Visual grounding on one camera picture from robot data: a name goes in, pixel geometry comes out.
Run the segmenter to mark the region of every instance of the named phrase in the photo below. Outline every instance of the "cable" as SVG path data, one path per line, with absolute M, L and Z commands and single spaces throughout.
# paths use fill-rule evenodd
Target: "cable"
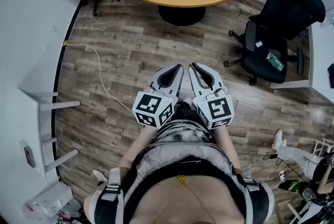
M 228 88 L 227 88 L 226 86 L 223 86 L 223 87 L 221 87 L 221 88 L 224 90 L 225 94 L 227 95 L 227 94 L 228 94 Z M 215 92 L 212 92 L 212 93 L 207 94 L 205 97 L 203 97 L 203 98 L 201 99 L 201 101 L 204 101 L 209 95 L 214 94 L 214 93 L 215 93 Z
M 314 163 L 314 164 L 316 164 L 317 166 L 331 166 L 331 164 L 329 164 L 329 163 L 317 163 L 317 162 L 314 162 L 314 161 L 312 161 L 312 160 L 310 160 L 310 159 L 308 159 L 307 157 L 305 157 L 304 156 L 304 159 L 305 160 L 308 160 L 308 163 Z
M 285 163 L 291 170 L 288 172 L 288 173 L 290 173 L 291 171 L 293 171 L 293 172 L 295 172 L 304 182 L 306 182 L 288 163 L 286 163 L 286 162 L 284 162 L 281 158 L 279 158 L 277 155 L 265 155 L 264 157 L 263 157 L 263 160 L 264 161 L 266 161 L 266 160 L 268 160 L 268 159 L 274 159 L 274 158 L 277 158 L 277 160 L 276 160 L 276 165 L 277 166 L 279 166 L 280 164 L 282 164 L 282 162 L 283 163 Z M 272 180 L 269 180 L 269 181 L 266 181 L 266 182 L 270 182 L 270 181 L 273 181 L 273 180 L 276 180 L 276 179 L 278 179 L 279 178 L 279 176 L 278 177 L 276 177 L 276 178 L 274 178 L 274 179 L 272 179 Z
M 303 178 L 302 178 L 302 176 L 300 176 L 291 166 L 289 166 L 289 164 L 288 163 L 285 163 L 293 172 L 295 172 L 304 182 L 306 182 Z
M 128 110 L 131 112 L 131 114 L 132 114 L 132 110 L 131 110 L 131 109 L 129 109 L 126 105 L 124 105 L 123 102 L 121 102 L 118 98 L 112 96 L 112 95 L 106 90 L 106 88 L 105 88 L 105 86 L 104 86 L 104 83 L 103 83 L 102 76 L 101 76 L 101 60 L 100 60 L 100 56 L 99 56 L 98 52 L 96 51 L 96 49 L 95 49 L 93 46 L 89 46 L 89 45 L 86 45 L 86 44 L 77 44 L 77 45 L 75 45 L 75 44 L 68 44 L 68 43 L 66 43 L 66 45 L 67 45 L 67 46 L 87 46 L 87 47 L 89 47 L 89 48 L 92 48 L 92 49 L 95 51 L 96 55 L 98 56 L 98 60 L 99 60 L 99 75 L 100 75 L 100 79 L 101 79 L 101 83 L 102 83 L 102 86 L 103 86 L 104 91 L 105 91 L 111 98 L 113 98 L 114 100 L 118 101 L 122 106 L 124 106 L 126 109 L 128 109 Z

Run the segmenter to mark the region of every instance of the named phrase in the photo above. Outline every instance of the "white desk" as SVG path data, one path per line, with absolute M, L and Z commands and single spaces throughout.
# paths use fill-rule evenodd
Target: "white desk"
M 327 68 L 334 63 L 334 26 L 312 24 L 309 29 L 310 64 L 307 80 L 270 84 L 270 88 L 313 88 L 331 103 L 309 102 L 309 105 L 334 106 L 334 89 L 330 88 Z

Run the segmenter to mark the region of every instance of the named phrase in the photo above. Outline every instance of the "human torso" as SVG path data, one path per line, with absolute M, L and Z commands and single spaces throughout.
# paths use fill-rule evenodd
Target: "human torso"
M 140 200 L 131 224 L 148 223 L 245 223 L 223 181 L 210 176 L 165 179 L 151 187 Z

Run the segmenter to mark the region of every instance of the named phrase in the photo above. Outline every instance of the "black wire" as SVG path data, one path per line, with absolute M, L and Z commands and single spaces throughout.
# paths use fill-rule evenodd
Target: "black wire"
M 288 163 L 285 163 L 293 172 L 295 172 L 304 182 L 306 182 L 303 178 L 302 178 L 302 176 L 300 176 L 298 173 L 297 173 L 297 171 L 295 171 L 291 166 L 289 166 L 289 164 Z
M 276 165 L 277 166 L 279 166 L 280 164 L 282 164 L 282 162 L 283 163 L 285 163 L 281 158 L 279 158 L 277 155 L 265 155 L 264 157 L 263 157 L 263 160 L 265 161 L 265 160 L 268 160 L 268 159 L 274 159 L 274 158 L 277 158 L 277 160 L 276 160 Z M 287 173 L 285 173 L 285 176 L 287 176 L 291 171 L 293 171 L 293 172 L 295 172 L 304 182 L 305 182 L 305 180 L 291 167 L 291 166 L 289 166 L 289 164 L 288 163 L 285 163 L 291 170 L 290 171 L 288 171 Z M 265 181 L 265 182 L 270 182 L 270 181 L 274 181 L 274 180 L 276 180 L 276 179 L 278 179 L 280 176 L 277 176 L 276 178 L 274 178 L 274 179 L 272 179 L 272 180 L 268 180 L 268 181 Z
M 306 158 L 305 156 L 304 156 L 304 158 L 305 158 L 305 160 L 308 160 L 308 163 L 311 162 L 311 163 L 316 164 L 317 166 L 331 166 L 331 164 L 329 164 L 329 163 L 317 163 L 317 162 L 314 162 L 314 161 L 312 161 L 312 160 Z

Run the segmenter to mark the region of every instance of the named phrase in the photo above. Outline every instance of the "chair armrest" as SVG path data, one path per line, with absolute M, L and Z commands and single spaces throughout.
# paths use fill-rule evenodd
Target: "chair armrest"
M 297 73 L 300 75 L 304 73 L 305 57 L 304 57 L 304 52 L 301 48 L 297 48 L 297 55 L 288 55 L 287 61 L 296 62 L 297 63 Z
M 249 21 L 246 26 L 246 48 L 250 51 L 255 51 L 255 42 L 256 42 L 256 24 L 252 21 Z

